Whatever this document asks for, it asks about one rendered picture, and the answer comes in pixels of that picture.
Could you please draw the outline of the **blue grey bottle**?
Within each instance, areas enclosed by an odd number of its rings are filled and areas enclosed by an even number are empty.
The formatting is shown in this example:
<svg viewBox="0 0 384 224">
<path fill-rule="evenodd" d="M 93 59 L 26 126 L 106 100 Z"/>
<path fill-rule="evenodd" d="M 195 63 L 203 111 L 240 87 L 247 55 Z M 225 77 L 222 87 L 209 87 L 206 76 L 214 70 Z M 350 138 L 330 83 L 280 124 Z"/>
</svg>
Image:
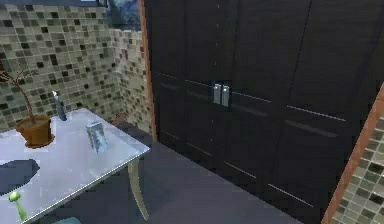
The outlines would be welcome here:
<svg viewBox="0 0 384 224">
<path fill-rule="evenodd" d="M 64 104 L 60 101 L 59 96 L 58 96 L 56 91 L 52 91 L 52 94 L 55 98 L 56 108 L 57 108 L 57 113 L 58 113 L 59 118 L 62 121 L 66 121 L 67 117 L 66 117 L 65 110 L 64 110 Z"/>
</svg>

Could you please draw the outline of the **houseplant in brown pot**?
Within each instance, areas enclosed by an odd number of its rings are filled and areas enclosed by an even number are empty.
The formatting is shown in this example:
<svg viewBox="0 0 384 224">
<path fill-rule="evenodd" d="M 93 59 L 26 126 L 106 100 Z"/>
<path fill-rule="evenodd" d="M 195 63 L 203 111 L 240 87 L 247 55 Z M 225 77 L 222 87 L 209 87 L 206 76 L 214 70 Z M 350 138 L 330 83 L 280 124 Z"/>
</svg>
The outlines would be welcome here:
<svg viewBox="0 0 384 224">
<path fill-rule="evenodd" d="M 51 131 L 51 118 L 47 115 L 35 115 L 32 111 L 30 100 L 25 91 L 20 87 L 19 72 L 14 78 L 6 71 L 0 72 L 0 82 L 13 84 L 22 94 L 28 111 L 28 117 L 16 123 L 15 129 L 25 140 L 27 148 L 36 149 L 49 145 L 55 138 Z"/>
</svg>

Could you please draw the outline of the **teal chair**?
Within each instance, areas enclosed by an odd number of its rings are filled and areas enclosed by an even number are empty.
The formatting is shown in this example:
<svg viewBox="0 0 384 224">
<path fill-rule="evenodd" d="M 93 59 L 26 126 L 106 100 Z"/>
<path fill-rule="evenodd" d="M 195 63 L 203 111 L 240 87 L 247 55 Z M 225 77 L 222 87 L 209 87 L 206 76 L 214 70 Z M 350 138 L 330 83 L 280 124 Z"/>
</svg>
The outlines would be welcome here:
<svg viewBox="0 0 384 224">
<path fill-rule="evenodd" d="M 76 217 L 68 217 L 68 218 L 58 220 L 52 224 L 81 224 L 81 222 Z"/>
</svg>

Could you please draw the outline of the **green spray bottle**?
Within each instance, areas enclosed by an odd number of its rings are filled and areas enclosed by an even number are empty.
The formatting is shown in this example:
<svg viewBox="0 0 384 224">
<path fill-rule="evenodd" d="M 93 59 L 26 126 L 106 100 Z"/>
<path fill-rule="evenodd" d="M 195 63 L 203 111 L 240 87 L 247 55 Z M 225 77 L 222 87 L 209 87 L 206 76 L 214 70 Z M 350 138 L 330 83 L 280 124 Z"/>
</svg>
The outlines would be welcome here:
<svg viewBox="0 0 384 224">
<path fill-rule="evenodd" d="M 27 214 L 26 214 L 25 210 L 23 209 L 23 207 L 21 206 L 21 204 L 19 203 L 20 198 L 21 198 L 21 194 L 19 192 L 16 192 L 16 191 L 12 192 L 9 195 L 9 201 L 13 202 L 16 205 L 20 219 L 22 221 L 26 221 L 27 220 Z"/>
</svg>

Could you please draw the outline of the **dark double door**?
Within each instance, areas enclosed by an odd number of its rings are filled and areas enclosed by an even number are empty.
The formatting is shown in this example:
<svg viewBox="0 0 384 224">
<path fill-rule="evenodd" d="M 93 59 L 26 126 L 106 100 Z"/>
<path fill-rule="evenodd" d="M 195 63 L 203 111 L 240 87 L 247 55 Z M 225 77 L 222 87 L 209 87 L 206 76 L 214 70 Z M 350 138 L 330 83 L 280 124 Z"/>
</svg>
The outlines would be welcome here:
<svg viewBox="0 0 384 224">
<path fill-rule="evenodd" d="M 384 0 L 144 6 L 159 141 L 321 224 L 384 84 Z"/>
</svg>

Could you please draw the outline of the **framed blue picture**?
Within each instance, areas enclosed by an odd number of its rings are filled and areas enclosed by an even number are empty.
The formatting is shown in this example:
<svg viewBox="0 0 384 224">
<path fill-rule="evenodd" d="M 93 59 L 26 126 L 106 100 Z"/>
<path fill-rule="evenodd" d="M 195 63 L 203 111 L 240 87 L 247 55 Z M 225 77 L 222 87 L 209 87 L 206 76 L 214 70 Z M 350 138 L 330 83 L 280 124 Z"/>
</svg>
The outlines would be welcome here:
<svg viewBox="0 0 384 224">
<path fill-rule="evenodd" d="M 106 9 L 110 28 L 140 31 L 140 12 L 138 0 L 96 0 Z"/>
</svg>

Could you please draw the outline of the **white table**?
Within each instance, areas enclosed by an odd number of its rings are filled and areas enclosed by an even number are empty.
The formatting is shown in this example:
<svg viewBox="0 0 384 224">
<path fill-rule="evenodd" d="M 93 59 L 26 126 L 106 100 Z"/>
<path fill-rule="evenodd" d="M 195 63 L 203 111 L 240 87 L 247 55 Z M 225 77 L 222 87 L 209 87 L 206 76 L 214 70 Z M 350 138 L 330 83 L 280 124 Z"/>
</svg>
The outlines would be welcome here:
<svg viewBox="0 0 384 224">
<path fill-rule="evenodd" d="M 93 121 L 103 124 L 105 152 L 91 148 L 86 125 Z M 20 219 L 16 205 L 5 194 L 0 196 L 0 224 L 31 224 L 124 167 L 140 212 L 149 217 L 138 177 L 139 158 L 149 151 L 146 145 L 84 108 L 69 112 L 66 121 L 52 118 L 51 130 L 55 139 L 37 149 L 27 148 L 16 130 L 0 133 L 0 164 L 32 159 L 39 165 L 30 181 L 16 189 L 27 220 Z"/>
</svg>

